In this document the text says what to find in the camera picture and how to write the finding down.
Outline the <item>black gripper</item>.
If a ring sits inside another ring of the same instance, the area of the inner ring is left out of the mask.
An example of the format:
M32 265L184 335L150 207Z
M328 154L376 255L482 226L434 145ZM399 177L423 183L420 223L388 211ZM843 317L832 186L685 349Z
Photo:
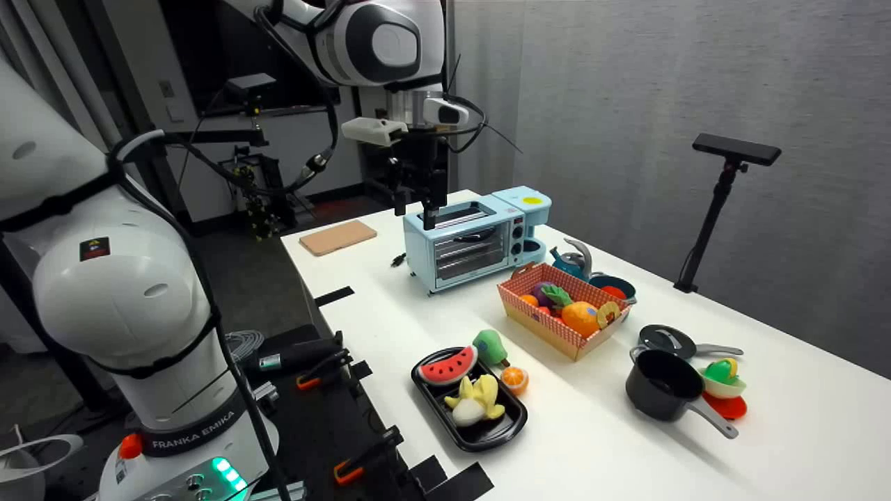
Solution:
M388 186L397 191L397 215L411 200L423 200L423 229L437 226L437 207L448 197L448 145L431 129L412 129L384 154Z

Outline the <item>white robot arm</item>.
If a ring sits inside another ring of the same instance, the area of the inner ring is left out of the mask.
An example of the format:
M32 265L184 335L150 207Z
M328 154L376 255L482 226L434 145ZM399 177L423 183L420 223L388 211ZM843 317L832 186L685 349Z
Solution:
M234 0L335 87L444 92L440 0ZM227 349L202 255L128 165L171 145L96 148L23 74L0 66L0 232L36 252L43 329L111 375L145 449L107 458L101 501L245 501L277 471L278 429Z

